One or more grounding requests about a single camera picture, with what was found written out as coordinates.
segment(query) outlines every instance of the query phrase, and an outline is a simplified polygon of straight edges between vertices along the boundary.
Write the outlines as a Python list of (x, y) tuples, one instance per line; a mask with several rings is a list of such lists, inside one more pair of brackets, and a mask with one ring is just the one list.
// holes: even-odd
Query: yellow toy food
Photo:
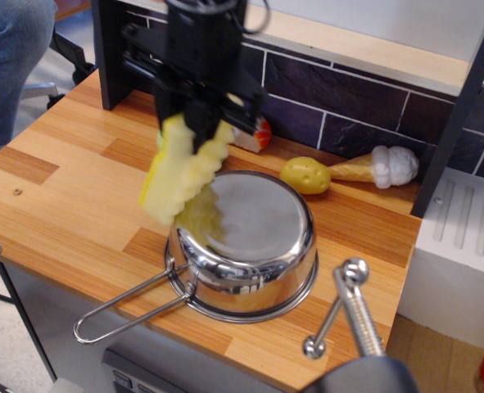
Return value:
[(140, 205), (160, 224), (171, 225), (185, 203), (215, 178), (233, 142), (232, 127), (221, 121), (215, 137), (193, 154), (194, 132), (182, 114), (163, 122), (164, 143), (143, 185)]
[(289, 160), (280, 172), (280, 178), (300, 194), (320, 194), (329, 188), (331, 174), (328, 167), (310, 157)]
[(376, 146), (369, 154), (329, 167), (309, 157), (296, 157), (285, 163), (280, 178), (300, 194), (318, 194), (327, 190), (331, 179), (389, 188), (407, 184), (417, 174), (418, 159), (411, 150)]

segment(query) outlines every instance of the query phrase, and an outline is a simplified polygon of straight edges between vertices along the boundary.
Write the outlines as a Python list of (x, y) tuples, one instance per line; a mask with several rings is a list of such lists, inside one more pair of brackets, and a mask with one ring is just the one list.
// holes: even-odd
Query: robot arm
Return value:
[(242, 35), (253, 33), (243, 27), (247, 0), (166, 3), (165, 32), (134, 24), (122, 30), (128, 42), (124, 66), (154, 83), (160, 124), (183, 112), (196, 134), (195, 153), (214, 137), (220, 120), (253, 133), (266, 91), (241, 64)]

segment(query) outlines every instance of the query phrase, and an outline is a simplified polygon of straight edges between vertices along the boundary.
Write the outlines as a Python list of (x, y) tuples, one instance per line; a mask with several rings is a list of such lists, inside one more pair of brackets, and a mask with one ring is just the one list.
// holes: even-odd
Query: waffle cone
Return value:
[(372, 154), (366, 154), (340, 164), (329, 166), (328, 169), (331, 178), (336, 180), (374, 183)]

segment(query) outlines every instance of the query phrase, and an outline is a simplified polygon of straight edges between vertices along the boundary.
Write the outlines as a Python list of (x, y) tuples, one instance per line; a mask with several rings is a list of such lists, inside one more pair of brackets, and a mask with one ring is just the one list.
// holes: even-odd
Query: yellow sponge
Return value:
[(171, 225), (185, 203), (215, 178), (234, 136), (232, 127), (221, 121), (215, 137), (194, 155), (194, 132), (181, 113), (163, 122), (163, 135), (163, 147), (152, 162), (140, 205), (160, 224)]

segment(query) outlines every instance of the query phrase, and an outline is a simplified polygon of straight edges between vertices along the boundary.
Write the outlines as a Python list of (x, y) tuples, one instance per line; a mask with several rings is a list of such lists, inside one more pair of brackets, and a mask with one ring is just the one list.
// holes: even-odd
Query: toy ice cream cone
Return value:
[(376, 146), (364, 156), (330, 166), (331, 178), (375, 183), (378, 188), (400, 186), (418, 173), (418, 159), (404, 147)]
[(372, 153), (329, 166), (328, 169), (332, 179), (374, 183)]

